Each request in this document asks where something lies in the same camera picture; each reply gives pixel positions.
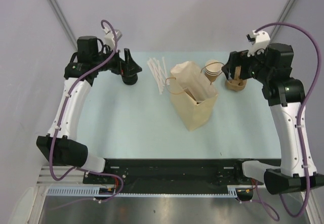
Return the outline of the tan paper bag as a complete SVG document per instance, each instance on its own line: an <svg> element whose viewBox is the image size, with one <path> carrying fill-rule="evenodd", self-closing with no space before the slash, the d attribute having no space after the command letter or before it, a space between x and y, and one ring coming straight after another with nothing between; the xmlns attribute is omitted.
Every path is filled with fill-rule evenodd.
<svg viewBox="0 0 324 224"><path fill-rule="evenodd" d="M206 124L215 106L218 91L193 61L175 65L166 78L170 101L188 131Z"/></svg>

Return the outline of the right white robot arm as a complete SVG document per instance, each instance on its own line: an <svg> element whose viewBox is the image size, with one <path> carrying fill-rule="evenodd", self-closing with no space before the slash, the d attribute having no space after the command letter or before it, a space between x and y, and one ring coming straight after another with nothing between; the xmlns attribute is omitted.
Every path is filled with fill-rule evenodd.
<svg viewBox="0 0 324 224"><path fill-rule="evenodd" d="M254 178L265 184L272 194L306 191L308 170L310 189L323 186L323 174L313 165L308 147L305 114L298 111L305 99L303 83L291 77L293 48L282 43L271 43L263 53L249 56L248 51L233 51L222 67L228 80L240 68L240 79L253 78L262 83L262 93L267 100L279 137L281 165L275 167L257 160L246 160L234 170L234 180L246 184Z"/></svg>

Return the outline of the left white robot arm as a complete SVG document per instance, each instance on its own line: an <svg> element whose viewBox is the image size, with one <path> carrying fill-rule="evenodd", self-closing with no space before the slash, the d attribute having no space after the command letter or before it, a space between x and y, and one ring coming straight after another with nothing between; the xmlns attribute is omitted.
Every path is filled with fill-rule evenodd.
<svg viewBox="0 0 324 224"><path fill-rule="evenodd" d="M77 142L77 127L90 89L99 72L111 71L120 75L123 83L134 85L142 68L134 61L129 49L119 56L116 42L121 33L109 32L101 40L95 36L81 36L77 51L64 71L64 89L55 119L45 136L39 136L36 145L52 165L67 165L94 172L100 183L111 180L112 171L105 167L102 157L89 153L88 147Z"/></svg>

